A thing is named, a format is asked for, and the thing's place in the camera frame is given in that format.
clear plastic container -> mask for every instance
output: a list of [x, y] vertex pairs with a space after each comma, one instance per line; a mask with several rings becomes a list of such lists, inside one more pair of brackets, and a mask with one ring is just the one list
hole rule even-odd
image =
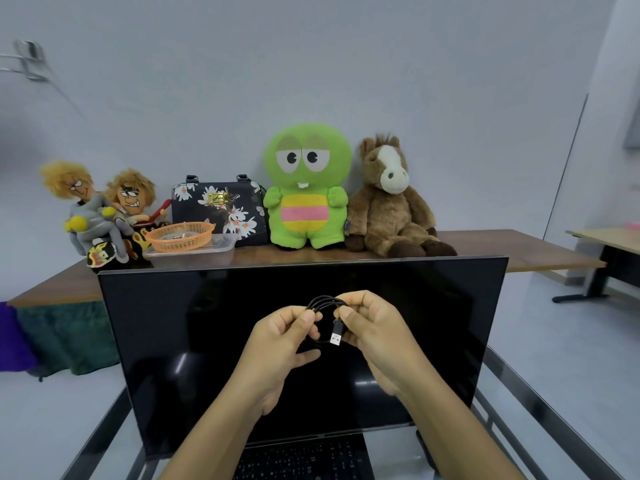
[[194, 250], [181, 252], [158, 252], [149, 246], [142, 256], [154, 267], [174, 269], [194, 269], [199, 267], [228, 266], [234, 258], [238, 240], [236, 234], [212, 234], [211, 241]]

monitor screen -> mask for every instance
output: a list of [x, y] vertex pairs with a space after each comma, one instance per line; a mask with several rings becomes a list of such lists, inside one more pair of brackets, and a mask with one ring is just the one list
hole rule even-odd
[[[100, 273], [147, 458], [177, 450], [229, 379], [256, 321], [322, 294], [368, 289], [391, 302], [443, 379], [471, 404], [506, 263], [416, 258]], [[332, 320], [318, 322], [322, 340]], [[291, 371], [249, 444], [411, 421], [356, 348], [327, 345], [320, 359]]]

brown horse plush toy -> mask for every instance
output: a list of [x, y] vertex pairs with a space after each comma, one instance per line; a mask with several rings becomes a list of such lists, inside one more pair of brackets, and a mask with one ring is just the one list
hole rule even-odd
[[409, 186], [404, 153], [396, 136], [364, 138], [360, 145], [364, 187], [349, 199], [345, 245], [382, 257], [455, 256], [436, 237], [436, 219]]

purple fabric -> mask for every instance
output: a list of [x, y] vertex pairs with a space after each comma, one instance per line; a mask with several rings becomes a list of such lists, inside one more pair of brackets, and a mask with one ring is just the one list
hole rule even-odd
[[0, 372], [20, 372], [34, 368], [38, 360], [18, 324], [15, 308], [0, 303]]

yellow stripe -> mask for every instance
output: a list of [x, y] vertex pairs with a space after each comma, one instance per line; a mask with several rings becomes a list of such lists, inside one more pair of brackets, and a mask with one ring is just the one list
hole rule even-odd
[[316, 207], [329, 205], [329, 201], [326, 199], [326, 195], [297, 194], [284, 196], [280, 205], [282, 207]]
[[328, 221], [287, 221], [284, 227], [295, 232], [313, 232], [322, 229]]

